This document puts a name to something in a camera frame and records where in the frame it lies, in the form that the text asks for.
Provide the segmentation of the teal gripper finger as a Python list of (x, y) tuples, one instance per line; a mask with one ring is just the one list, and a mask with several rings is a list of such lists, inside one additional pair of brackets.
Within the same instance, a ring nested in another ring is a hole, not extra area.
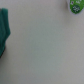
[(10, 36), (10, 27), (8, 20), (8, 10), (0, 9), (0, 57), (3, 55), (6, 47), (6, 40)]

